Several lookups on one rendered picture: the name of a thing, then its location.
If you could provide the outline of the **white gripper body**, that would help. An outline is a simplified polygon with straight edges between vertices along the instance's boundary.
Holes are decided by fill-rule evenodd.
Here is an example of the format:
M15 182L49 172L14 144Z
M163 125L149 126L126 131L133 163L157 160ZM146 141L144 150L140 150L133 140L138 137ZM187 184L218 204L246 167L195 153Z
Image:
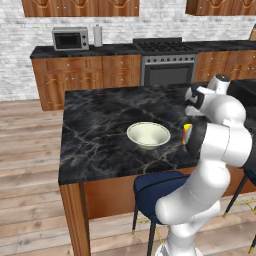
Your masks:
M205 111L203 109L197 109L194 106L188 105L185 108L185 114L187 116L193 116L193 117L195 117L195 116L204 116L205 115Z

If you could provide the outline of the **yellow cup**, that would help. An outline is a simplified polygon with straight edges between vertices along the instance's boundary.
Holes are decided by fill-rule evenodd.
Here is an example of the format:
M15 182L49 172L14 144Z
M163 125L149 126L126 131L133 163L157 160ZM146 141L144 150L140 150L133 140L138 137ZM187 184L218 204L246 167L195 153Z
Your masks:
M182 144L183 145L185 145L188 142L190 133L192 131L192 127L193 127L192 124L185 124L183 126L183 133L182 133Z

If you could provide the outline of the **pale green bowl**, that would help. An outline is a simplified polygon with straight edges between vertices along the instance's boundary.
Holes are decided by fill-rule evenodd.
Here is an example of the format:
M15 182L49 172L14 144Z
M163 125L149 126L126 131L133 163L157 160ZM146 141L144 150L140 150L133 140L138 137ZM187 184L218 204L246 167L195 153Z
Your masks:
M170 132L162 125L153 122L138 122L127 128L128 138L137 146L145 150L153 150L166 144Z

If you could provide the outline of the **wooden counter cupboards, black worktop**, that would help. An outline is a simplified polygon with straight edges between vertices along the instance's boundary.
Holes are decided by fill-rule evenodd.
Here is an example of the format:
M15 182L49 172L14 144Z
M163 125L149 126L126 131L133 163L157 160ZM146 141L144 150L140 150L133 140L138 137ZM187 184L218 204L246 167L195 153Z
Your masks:
M141 54L133 44L55 51L36 46L30 55L43 111L62 110L65 92L140 85Z
M216 74L231 80L256 79L256 41L188 42L198 51L193 82L208 82Z

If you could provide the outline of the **black marble dining table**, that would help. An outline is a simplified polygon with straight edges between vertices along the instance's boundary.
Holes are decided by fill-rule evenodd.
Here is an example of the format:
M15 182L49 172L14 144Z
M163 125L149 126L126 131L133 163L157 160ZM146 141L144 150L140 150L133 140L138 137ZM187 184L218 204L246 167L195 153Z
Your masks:
M246 110L245 128L256 151L256 96L245 99L233 82L227 94ZM75 256L90 256L89 222L134 211L136 177L179 171L189 176L198 164L182 144L183 126L205 122L185 114L185 94L199 85L152 85L77 90L65 94L58 183ZM164 126L170 140L153 150L137 146L127 128L138 122Z

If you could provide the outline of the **steel oven with hob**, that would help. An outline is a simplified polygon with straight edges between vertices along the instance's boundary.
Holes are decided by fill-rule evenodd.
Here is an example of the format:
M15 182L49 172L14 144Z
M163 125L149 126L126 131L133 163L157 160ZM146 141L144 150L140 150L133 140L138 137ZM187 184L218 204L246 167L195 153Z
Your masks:
M177 38L138 38L133 44L140 51L140 85L190 83L195 74L198 51Z

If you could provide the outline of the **navy blue stool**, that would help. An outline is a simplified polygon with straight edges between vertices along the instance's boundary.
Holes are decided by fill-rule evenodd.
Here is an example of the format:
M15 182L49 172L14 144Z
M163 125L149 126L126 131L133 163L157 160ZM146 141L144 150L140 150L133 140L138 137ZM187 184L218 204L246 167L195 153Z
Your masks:
M231 201L229 202L223 217L226 217L226 215L228 214L228 212L230 211L231 207L235 204L236 199L238 197L238 195L240 194L241 190L243 189L244 185L246 184L247 180L250 180L250 182L256 186L256 169L244 169L244 176L239 184L239 186L237 187ZM249 254L251 254L254 250L256 246L256 235L252 241L252 244L250 246L250 249L248 251Z
M149 173L135 178L133 191L135 197L132 232L135 232L138 212L150 220L147 256L151 256L155 228L161 222L156 217L155 204L157 200L166 196L185 184L189 174L179 171L164 171Z

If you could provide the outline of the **white paper towel roll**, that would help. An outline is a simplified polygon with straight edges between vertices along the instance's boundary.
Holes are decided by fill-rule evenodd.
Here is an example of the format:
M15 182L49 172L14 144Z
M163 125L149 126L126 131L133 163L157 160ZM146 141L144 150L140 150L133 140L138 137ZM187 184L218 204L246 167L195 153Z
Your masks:
M99 24L96 24L93 27L93 35L94 35L94 46L102 47L103 46L102 27Z

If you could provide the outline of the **silver microwave oven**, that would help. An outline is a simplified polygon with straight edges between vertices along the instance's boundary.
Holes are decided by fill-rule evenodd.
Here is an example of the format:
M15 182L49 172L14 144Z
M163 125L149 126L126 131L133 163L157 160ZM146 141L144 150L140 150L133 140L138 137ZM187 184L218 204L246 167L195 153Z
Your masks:
M54 27L52 37L56 51L89 49L86 27Z

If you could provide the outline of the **wooden wall cupboards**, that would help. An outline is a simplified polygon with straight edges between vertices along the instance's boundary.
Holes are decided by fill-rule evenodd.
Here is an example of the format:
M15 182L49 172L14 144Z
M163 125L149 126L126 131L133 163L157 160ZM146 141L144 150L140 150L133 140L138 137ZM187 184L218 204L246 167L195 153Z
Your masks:
M138 17L140 0L22 0L26 17Z
M187 0L193 16L256 16L256 0Z

